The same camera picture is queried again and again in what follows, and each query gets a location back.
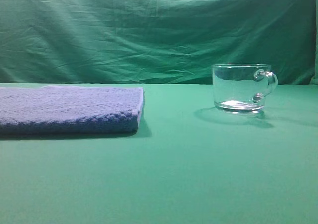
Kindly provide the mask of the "transparent glass cup with handle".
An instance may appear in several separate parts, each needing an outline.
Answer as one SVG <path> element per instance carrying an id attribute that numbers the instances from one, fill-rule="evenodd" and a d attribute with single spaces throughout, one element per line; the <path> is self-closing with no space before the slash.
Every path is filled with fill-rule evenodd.
<path id="1" fill-rule="evenodd" d="M 263 112 L 266 97 L 278 85 L 276 74 L 266 64 L 216 64 L 211 71 L 214 105 L 232 114 Z"/>

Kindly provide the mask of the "folded blue towel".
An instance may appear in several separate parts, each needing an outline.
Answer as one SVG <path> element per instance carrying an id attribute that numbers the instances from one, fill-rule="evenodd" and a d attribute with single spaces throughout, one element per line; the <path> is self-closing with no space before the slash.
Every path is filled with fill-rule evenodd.
<path id="1" fill-rule="evenodd" d="M 143 104 L 141 87 L 2 87 L 0 132 L 4 135 L 130 133 L 138 130 Z"/>

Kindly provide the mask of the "green cloth backdrop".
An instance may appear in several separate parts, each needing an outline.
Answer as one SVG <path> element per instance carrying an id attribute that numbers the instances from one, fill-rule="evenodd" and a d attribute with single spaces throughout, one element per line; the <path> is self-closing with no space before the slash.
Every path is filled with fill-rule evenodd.
<path id="1" fill-rule="evenodd" d="M 209 84 L 213 64 L 318 81 L 318 0 L 0 0 L 2 83 Z"/>

